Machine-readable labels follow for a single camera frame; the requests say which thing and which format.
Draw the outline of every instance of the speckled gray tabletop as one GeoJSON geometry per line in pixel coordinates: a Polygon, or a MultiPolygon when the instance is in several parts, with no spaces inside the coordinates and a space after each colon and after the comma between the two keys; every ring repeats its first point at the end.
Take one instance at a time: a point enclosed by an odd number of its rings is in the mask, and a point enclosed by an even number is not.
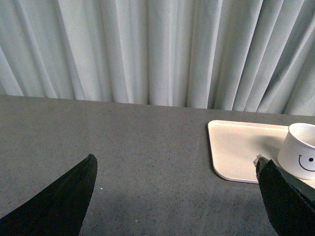
{"type": "Polygon", "coordinates": [[[82,236],[276,235],[258,185],[215,174],[206,127],[214,119],[315,124],[315,117],[0,96],[0,217],[92,153],[98,173],[82,236]]]}

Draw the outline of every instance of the smiley face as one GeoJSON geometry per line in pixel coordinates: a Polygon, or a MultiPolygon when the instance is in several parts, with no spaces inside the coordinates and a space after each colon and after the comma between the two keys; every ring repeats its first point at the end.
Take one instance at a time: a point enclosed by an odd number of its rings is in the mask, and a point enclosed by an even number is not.
{"type": "Polygon", "coordinates": [[[304,170],[315,172],[315,159],[314,158],[299,155],[299,164],[304,170]]]}

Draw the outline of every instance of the curtain fold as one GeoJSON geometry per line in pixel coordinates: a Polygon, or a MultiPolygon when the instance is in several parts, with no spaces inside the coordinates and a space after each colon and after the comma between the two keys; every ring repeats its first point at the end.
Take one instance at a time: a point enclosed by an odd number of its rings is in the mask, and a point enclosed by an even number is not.
{"type": "Polygon", "coordinates": [[[315,0],[0,1],[0,94],[315,115],[315,0]]]}

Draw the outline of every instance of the beige tray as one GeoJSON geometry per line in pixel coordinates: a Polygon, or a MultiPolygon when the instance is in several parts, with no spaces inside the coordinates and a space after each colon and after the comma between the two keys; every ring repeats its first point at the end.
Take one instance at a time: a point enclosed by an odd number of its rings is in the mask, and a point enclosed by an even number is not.
{"type": "MultiPolygon", "coordinates": [[[[213,120],[208,123],[213,166],[227,180],[258,183],[253,161],[261,154],[278,166],[287,126],[213,120]]],[[[315,188],[315,180],[303,180],[315,188]]]]}

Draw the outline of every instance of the white cup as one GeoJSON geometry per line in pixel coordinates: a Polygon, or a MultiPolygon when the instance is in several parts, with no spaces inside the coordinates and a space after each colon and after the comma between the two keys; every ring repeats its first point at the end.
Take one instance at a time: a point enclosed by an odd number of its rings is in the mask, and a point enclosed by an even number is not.
{"type": "Polygon", "coordinates": [[[290,125],[278,154],[278,162],[298,178],[315,179],[315,125],[290,125]]]}

